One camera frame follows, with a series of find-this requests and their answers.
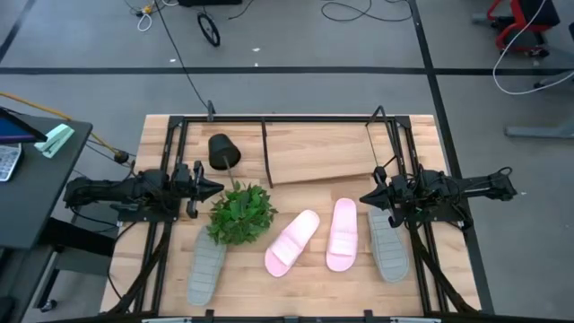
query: potted plant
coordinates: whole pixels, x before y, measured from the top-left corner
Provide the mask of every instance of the potted plant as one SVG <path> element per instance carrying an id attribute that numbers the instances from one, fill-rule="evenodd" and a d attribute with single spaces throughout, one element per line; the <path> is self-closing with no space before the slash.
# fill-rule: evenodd
<path id="1" fill-rule="evenodd" d="M 271 204 L 269 195 L 260 186 L 248 187 L 236 181 L 232 191 L 225 191 L 222 198 L 213 203 L 207 226 L 209 236 L 217 244 L 239 245 L 253 242 L 271 225 L 277 214 Z"/>

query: concrete floor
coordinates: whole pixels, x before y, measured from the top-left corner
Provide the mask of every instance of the concrete floor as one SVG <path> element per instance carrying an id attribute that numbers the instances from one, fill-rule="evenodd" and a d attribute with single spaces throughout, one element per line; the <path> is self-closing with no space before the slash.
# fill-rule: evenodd
<path id="1" fill-rule="evenodd" d="M 132 5 L 143 0 L 128 0 Z M 347 0 L 364 6 L 365 1 Z M 469 22 L 490 0 L 417 1 L 430 57 L 440 68 L 491 68 L 498 59 L 493 33 Z M 424 67 L 412 21 L 360 19 L 338 23 L 320 13 L 320 0 L 256 0 L 241 18 L 228 21 L 241 6 L 208 7 L 222 46 L 212 48 L 196 25 L 193 9 L 163 12 L 186 66 L 377 66 Z M 554 0 L 563 26 L 574 22 L 574 4 Z M 10 32 L 25 2 L 0 2 L 0 39 Z M 405 4 L 374 1 L 373 12 L 386 17 L 408 14 Z M 333 15 L 347 12 L 334 11 Z M 90 121 L 114 145 L 136 153 L 144 116 L 152 113 L 202 113 L 203 107 L 183 74 L 9 74 L 7 67 L 179 67 L 159 15 L 146 33 L 120 0 L 37 0 L 26 15 L 4 59 L 0 89 L 75 118 Z M 564 29 L 547 35 L 552 47 L 574 53 Z M 572 67 L 562 54 L 538 68 Z M 501 67 L 533 68 L 525 57 L 508 57 Z M 370 113 L 435 114 L 426 74 L 341 73 L 192 74 L 203 97 L 218 113 Z M 529 89 L 534 76 L 503 76 L 511 89 Z M 512 97 L 500 92 L 489 76 L 438 76 L 462 172 L 475 176 L 512 166 L 512 180 L 523 194 L 510 203 L 471 201 L 494 309 L 499 314 L 574 319 L 574 220 L 568 171 L 574 150 L 570 141 L 509 139 L 506 125 L 554 125 L 574 108 L 574 91 L 564 84 L 545 92 Z M 0 100 L 20 112 L 37 111 Z M 90 150 L 76 169 L 95 179 L 120 179 L 125 169 Z M 55 217 L 69 219 L 61 206 Z M 105 279 L 63 273 L 52 297 L 58 309 L 30 310 L 26 321 L 94 315 Z"/>

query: wooden table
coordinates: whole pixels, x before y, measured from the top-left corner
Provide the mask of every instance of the wooden table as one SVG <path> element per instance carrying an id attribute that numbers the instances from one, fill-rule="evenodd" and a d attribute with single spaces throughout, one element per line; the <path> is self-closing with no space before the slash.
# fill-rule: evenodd
<path id="1" fill-rule="evenodd" d="M 410 117 L 419 162 L 426 169 L 447 171 L 433 116 Z M 146 118 L 137 154 L 137 170 L 159 167 L 168 119 L 166 115 Z M 375 154 L 382 164 L 392 156 L 387 131 L 382 124 L 370 125 L 369 129 Z M 266 130 L 272 178 L 274 174 L 280 178 L 282 173 L 289 171 L 299 176 L 294 182 L 289 182 L 283 176 L 282 181 L 289 183 L 275 184 L 272 189 L 265 174 L 259 123 L 193 123 L 188 128 L 183 162 L 191 167 L 195 160 L 202 161 L 205 176 L 229 188 L 230 180 L 226 172 L 211 169 L 207 161 L 208 138 L 218 133 L 227 134 L 242 152 L 241 162 L 232 170 L 235 179 L 257 183 L 268 189 L 271 202 L 280 213 L 276 215 L 270 230 L 258 241 L 228 247 L 212 301 L 206 307 L 196 307 L 187 303 L 187 276 L 192 266 L 196 235 L 203 225 L 209 223 L 211 200 L 198 205 L 199 217 L 195 220 L 185 214 L 186 203 L 183 203 L 181 215 L 173 225 L 171 234 L 160 315 L 203 316 L 206 309 L 214 309 L 216 316 L 234 317 L 362 316 L 363 311 L 368 309 L 373 310 L 376 316 L 422 315 L 407 229 L 398 229 L 410 255 L 409 274 L 402 282 L 384 282 L 370 253 L 367 222 L 370 206 L 360 203 L 358 199 L 375 187 L 370 173 L 376 163 L 370 145 L 365 141 L 367 134 L 364 123 L 268 123 Z M 401 137 L 404 150 L 406 143 L 403 133 Z M 177 138 L 178 130 L 174 135 L 174 147 L 177 146 Z M 361 160 L 357 161 L 360 164 L 354 164 L 352 159 L 339 161 L 337 152 L 341 152 L 342 147 L 353 145 L 356 145 L 352 148 L 353 154 L 360 156 Z M 173 170 L 175 150 L 171 149 L 169 173 Z M 282 158 L 291 156 L 291 162 L 274 160 L 275 153 Z M 331 159 L 335 158 L 335 161 L 329 162 L 325 158 L 326 153 L 334 156 Z M 369 156 L 370 160 L 365 160 L 364 156 Z M 407 169 L 411 170 L 408 158 L 405 161 Z M 389 165 L 387 171 L 390 176 L 395 175 L 397 167 Z M 333 173 L 336 178 L 330 178 L 329 174 Z M 300 181 L 317 174 L 320 179 Z M 359 254 L 348 271 L 335 273 L 326 267 L 326 245 L 335 201 L 341 197 L 352 198 L 358 207 Z M 284 277 L 274 278 L 265 271 L 265 250 L 304 209 L 316 211 L 321 224 L 291 271 Z M 140 270 L 148 225 L 136 224 L 116 246 L 110 274 L 120 292 L 127 290 Z M 480 308 L 462 232 L 446 223 L 433 223 L 432 227 L 444 274 L 470 305 Z M 426 276 L 431 304 L 437 310 L 434 283 L 428 270 Z M 150 308 L 154 279 L 155 273 L 152 273 L 147 284 L 144 309 Z M 101 309 L 107 310 L 116 302 L 117 296 L 108 284 Z"/>

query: red chair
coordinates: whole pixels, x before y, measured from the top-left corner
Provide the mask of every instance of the red chair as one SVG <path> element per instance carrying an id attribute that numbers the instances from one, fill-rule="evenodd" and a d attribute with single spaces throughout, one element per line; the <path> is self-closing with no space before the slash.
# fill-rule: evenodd
<path id="1" fill-rule="evenodd" d="M 543 0 L 510 0 L 510 8 L 512 9 L 511 17 L 493 16 L 492 13 L 501 2 L 502 0 L 495 0 L 487 13 L 487 19 L 491 21 L 491 26 L 500 31 L 500 35 L 496 38 L 496 47 L 500 52 L 506 48 L 514 35 L 528 25 L 540 8 L 540 5 L 542 5 Z M 533 43 L 533 45 L 513 45 L 512 48 L 509 48 L 509 51 L 526 52 L 529 56 L 548 56 L 548 51 L 542 47 L 544 39 L 540 33 L 548 31 L 559 23 L 560 18 L 556 13 L 554 3 L 552 0 L 547 0 L 541 12 L 536 16 L 536 19 L 526 29 L 534 33 L 537 42 Z"/>

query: white cable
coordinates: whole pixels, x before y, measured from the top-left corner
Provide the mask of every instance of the white cable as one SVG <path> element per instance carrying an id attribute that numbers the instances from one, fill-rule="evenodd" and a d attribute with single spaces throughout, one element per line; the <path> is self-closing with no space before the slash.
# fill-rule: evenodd
<path id="1" fill-rule="evenodd" d="M 144 21 L 145 18 L 150 20 L 150 24 L 147 25 L 147 27 L 142 29 L 142 22 Z M 152 20 L 151 15 L 144 13 L 142 18 L 140 18 L 140 21 L 137 23 L 137 29 L 141 32 L 148 31 L 152 27 L 152 24 L 153 24 L 153 20 Z"/>
<path id="2" fill-rule="evenodd" d="M 175 4 L 170 4 L 170 1 L 165 1 L 165 0 L 161 0 L 163 2 L 163 4 L 167 5 L 167 6 L 176 6 L 179 4 L 179 2 L 176 0 Z"/>
<path id="3" fill-rule="evenodd" d="M 550 83 L 548 85 L 545 86 L 541 86 L 537 89 L 532 89 L 529 91 L 523 91 L 523 92 L 510 92 L 508 90 L 505 90 L 504 88 L 502 88 L 502 86 L 500 86 L 499 81 L 496 78 L 496 69 L 499 67 L 500 62 L 502 61 L 502 58 L 504 58 L 504 56 L 506 55 L 506 52 L 509 50 L 509 48 L 512 46 L 512 44 L 514 43 L 514 41 L 525 31 L 528 29 L 528 27 L 530 27 L 530 25 L 534 22 L 534 20 L 536 19 L 536 17 L 538 16 L 538 14 L 542 11 L 542 8 L 544 7 L 544 4 L 546 4 L 547 0 L 543 0 L 542 4 L 540 4 L 540 8 L 538 8 L 538 11 L 535 13 L 535 15 L 532 17 L 532 20 L 526 25 L 525 28 L 523 28 L 516 36 L 514 36 L 514 38 L 510 41 L 510 43 L 506 46 L 506 48 L 504 48 L 504 51 L 502 52 L 502 54 L 500 55 L 500 58 L 498 60 L 498 62 L 496 62 L 496 65 L 494 66 L 494 68 L 492 69 L 492 77 L 494 78 L 494 82 L 496 83 L 496 86 L 498 86 L 498 88 L 510 95 L 524 95 L 524 94 L 530 94 L 530 93 L 534 93 L 534 92 L 538 92 L 544 89 L 548 89 L 551 86 L 554 85 L 558 85 L 562 82 L 565 82 L 567 80 L 569 80 L 571 77 L 574 76 L 574 71 L 572 73 L 570 73 L 569 75 L 567 75 L 566 77 L 564 77 L 563 79 L 554 82 L 554 83 Z"/>

